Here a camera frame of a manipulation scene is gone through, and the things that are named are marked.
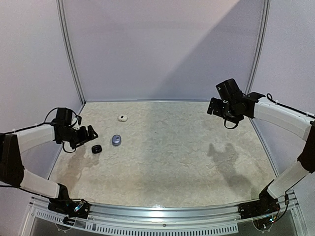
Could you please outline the black charging case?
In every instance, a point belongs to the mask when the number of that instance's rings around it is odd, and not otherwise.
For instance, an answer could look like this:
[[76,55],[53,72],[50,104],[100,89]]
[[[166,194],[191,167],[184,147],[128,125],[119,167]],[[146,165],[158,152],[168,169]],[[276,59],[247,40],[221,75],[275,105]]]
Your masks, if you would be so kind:
[[102,146],[101,145],[94,145],[91,148],[91,151],[93,154],[98,154],[102,152]]

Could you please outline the blue-grey charging case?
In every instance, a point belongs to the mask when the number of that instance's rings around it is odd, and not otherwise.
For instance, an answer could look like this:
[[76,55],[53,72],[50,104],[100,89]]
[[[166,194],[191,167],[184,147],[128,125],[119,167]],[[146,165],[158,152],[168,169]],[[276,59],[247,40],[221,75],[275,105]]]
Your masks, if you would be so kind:
[[111,139],[111,143],[112,143],[112,145],[115,146],[115,147],[119,146],[119,145],[121,144],[121,142],[122,142],[122,138],[121,138],[121,136],[118,135],[118,134],[114,135],[114,136],[112,137],[112,139]]

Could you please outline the white earbud charging case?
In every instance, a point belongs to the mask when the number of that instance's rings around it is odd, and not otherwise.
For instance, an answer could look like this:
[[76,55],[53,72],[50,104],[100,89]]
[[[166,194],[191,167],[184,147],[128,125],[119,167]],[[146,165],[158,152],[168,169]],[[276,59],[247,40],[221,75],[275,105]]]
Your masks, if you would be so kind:
[[120,115],[118,116],[119,122],[126,122],[128,120],[128,117],[126,115]]

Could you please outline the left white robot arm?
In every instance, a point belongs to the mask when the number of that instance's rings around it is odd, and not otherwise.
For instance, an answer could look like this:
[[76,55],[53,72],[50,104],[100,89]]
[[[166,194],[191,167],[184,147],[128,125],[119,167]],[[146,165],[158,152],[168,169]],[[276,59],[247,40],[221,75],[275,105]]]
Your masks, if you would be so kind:
[[91,125],[82,126],[82,118],[72,109],[54,108],[56,116],[33,126],[1,133],[0,135],[0,181],[4,187],[22,189],[50,199],[62,213],[70,213],[72,200],[68,199],[66,187],[40,177],[27,170],[21,154],[45,143],[58,145],[68,143],[73,151],[83,144],[98,138]]

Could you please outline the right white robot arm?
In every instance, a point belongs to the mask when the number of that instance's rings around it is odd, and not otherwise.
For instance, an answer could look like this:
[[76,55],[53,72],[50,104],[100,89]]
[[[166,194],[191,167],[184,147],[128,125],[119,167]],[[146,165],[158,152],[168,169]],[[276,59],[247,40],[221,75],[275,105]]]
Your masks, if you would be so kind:
[[245,117],[258,119],[291,132],[305,141],[297,161],[272,181],[264,195],[254,204],[258,214],[265,214],[273,199],[281,196],[308,174],[315,171],[315,117],[273,100],[270,94],[257,92],[244,94],[231,78],[216,85],[219,98],[211,98],[207,113],[238,126]]

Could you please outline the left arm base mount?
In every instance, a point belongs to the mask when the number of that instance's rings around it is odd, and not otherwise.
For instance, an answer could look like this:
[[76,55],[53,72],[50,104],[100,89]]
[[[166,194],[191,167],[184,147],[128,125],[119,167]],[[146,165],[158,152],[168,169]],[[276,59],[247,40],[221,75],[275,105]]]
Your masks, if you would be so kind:
[[49,198],[48,209],[68,218],[88,219],[91,204],[85,199],[71,199],[66,186],[58,183],[58,187],[58,196]]

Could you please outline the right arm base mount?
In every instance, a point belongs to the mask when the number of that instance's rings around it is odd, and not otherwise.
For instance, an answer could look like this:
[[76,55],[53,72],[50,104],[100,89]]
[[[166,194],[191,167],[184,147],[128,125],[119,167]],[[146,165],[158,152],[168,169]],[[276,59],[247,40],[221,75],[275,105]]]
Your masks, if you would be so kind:
[[288,202],[287,191],[289,188],[281,188],[274,184],[275,180],[271,181],[259,193],[258,199],[245,203],[238,204],[238,213],[241,219],[255,218],[262,215],[276,213],[276,218],[281,212],[279,197],[285,196],[285,202]]

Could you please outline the aluminium front rail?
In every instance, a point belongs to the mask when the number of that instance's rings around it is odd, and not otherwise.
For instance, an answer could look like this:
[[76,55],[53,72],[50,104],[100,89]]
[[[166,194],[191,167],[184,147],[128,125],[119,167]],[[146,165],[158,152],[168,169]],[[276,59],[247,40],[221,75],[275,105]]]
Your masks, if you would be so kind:
[[204,207],[135,207],[93,203],[86,219],[48,209],[45,198],[30,200],[23,236],[304,236],[294,193],[280,209],[245,218],[238,203]]

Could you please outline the right aluminium frame post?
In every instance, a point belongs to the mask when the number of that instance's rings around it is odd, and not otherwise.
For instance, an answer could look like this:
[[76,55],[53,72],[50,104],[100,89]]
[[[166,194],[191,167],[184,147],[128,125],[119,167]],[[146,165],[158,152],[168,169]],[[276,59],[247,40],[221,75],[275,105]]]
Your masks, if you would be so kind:
[[246,87],[245,87],[245,94],[248,94],[252,90],[252,86],[254,83],[255,75],[258,70],[259,61],[263,49],[264,44],[264,38],[266,34],[267,24],[268,24],[268,17],[269,17],[269,11],[270,11],[270,0],[264,0],[263,1],[263,9],[261,13],[261,19],[260,19],[260,25],[259,25],[259,31],[257,36],[257,41],[255,45],[255,51],[254,51],[254,58],[251,65],[250,70],[250,76],[248,78]]

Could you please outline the aluminium frame post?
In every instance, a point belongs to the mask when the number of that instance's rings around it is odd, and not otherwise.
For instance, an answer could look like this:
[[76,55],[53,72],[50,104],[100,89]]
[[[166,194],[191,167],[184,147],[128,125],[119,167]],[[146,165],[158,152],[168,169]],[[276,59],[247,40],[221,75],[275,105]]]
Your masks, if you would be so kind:
[[71,46],[71,41],[68,33],[68,27],[67,27],[67,22],[66,22],[66,14],[65,14],[65,6],[64,6],[64,1],[63,0],[56,0],[57,4],[57,11],[59,15],[59,21],[60,21],[60,26],[61,26],[61,32],[62,32],[62,38],[63,38],[63,43],[65,47],[65,52],[68,60],[68,65],[69,69],[72,75],[72,79],[74,82],[74,86],[77,92],[77,95],[79,97],[80,103],[82,105],[86,104],[86,100],[84,97],[84,92],[83,88],[79,79],[79,74],[77,71],[73,51],[72,51],[72,46]]
[[269,17],[269,11],[270,11],[270,0],[264,0],[263,1],[263,9],[261,13],[261,19],[260,19],[260,25],[259,25],[259,31],[257,36],[257,41],[255,45],[255,51],[254,51],[254,58],[251,65],[250,70],[250,76],[248,78],[246,87],[245,87],[245,94],[248,94],[252,90],[252,86],[254,83],[255,75],[258,70],[259,61],[263,49],[264,44],[264,38],[266,34],[267,24],[268,24],[268,17]]

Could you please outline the left aluminium frame post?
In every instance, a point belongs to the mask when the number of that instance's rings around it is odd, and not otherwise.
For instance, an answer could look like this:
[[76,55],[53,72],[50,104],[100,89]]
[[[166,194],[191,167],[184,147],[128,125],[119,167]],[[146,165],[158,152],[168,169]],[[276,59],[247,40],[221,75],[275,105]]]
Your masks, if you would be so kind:
[[56,0],[57,4],[57,11],[59,15],[59,21],[60,21],[60,26],[61,26],[61,32],[62,32],[62,38],[63,38],[63,43],[65,47],[65,52],[68,60],[68,65],[69,69],[72,75],[72,79],[74,82],[74,86],[77,92],[77,95],[79,97],[80,103],[82,105],[86,104],[86,100],[84,97],[84,92],[83,88],[79,79],[79,74],[77,71],[73,51],[72,51],[72,46],[71,46],[71,41],[68,33],[68,27],[67,27],[67,22],[66,22],[66,14],[65,14],[65,6],[64,6],[64,1],[63,0]]

